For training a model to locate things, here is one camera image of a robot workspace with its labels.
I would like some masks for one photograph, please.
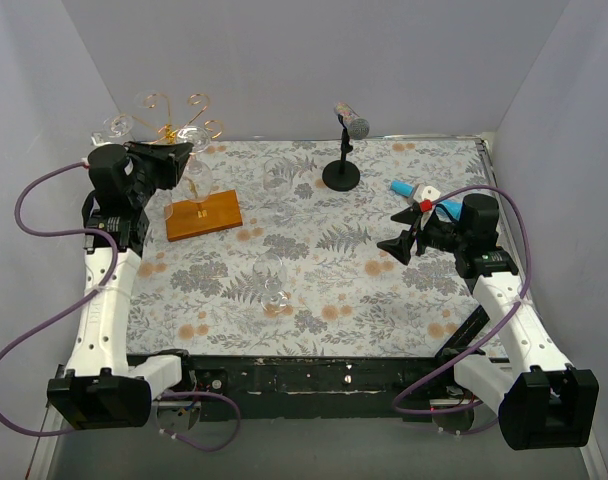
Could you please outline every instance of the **floral pattern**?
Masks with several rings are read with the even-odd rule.
[[[376,247],[396,237],[390,216],[406,207],[393,180],[448,192],[487,183],[472,140],[356,141],[361,171],[352,191],[334,192],[322,170],[339,142],[218,142],[201,154],[214,190],[235,189],[244,225],[174,243],[162,201],[151,220],[136,278],[128,350],[184,348],[200,355],[430,356],[475,309],[452,255],[429,249],[408,267]],[[293,189],[271,198],[262,165],[287,158]],[[276,217],[283,206],[288,215]],[[285,262],[290,305],[279,315],[259,303],[251,267],[271,251]],[[491,355],[503,355],[498,340]]]

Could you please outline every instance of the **gray wall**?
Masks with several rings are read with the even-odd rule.
[[[89,132],[115,106],[59,0],[0,0],[0,348],[68,306],[83,289],[82,239],[42,240],[13,222],[21,189],[79,161]],[[35,227],[72,227],[90,182],[71,172],[29,197]],[[70,354],[78,315],[34,337],[0,365],[0,407],[39,429],[46,382]],[[0,479],[24,478],[35,444],[0,424]]]
[[[546,326],[600,381],[608,467],[608,0],[571,0],[502,121],[494,160],[526,220]]]
[[[121,109],[200,91],[224,138],[325,139],[337,101],[373,135],[495,131],[568,0],[63,2]]]

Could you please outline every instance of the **wooden block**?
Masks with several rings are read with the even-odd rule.
[[[169,242],[241,227],[242,214],[235,190],[216,193],[202,203],[185,200],[173,204],[173,215],[166,220]]]

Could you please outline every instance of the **blue object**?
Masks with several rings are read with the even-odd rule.
[[[394,180],[393,183],[391,183],[391,190],[393,190],[395,193],[398,193],[406,198],[410,197],[413,194],[413,187],[411,187],[410,185],[408,185],[406,183],[398,182],[397,180]],[[453,215],[453,217],[456,220],[460,219],[460,214],[462,213],[462,204],[461,203],[453,202],[451,200],[444,200],[443,202],[440,202],[440,203],[442,205],[444,205],[446,210],[448,210],[448,213]]]

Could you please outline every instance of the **microphone stand base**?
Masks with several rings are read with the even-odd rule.
[[[360,171],[351,162],[345,162],[344,173],[340,173],[341,160],[329,163],[322,173],[324,184],[336,192],[348,192],[360,183]]]

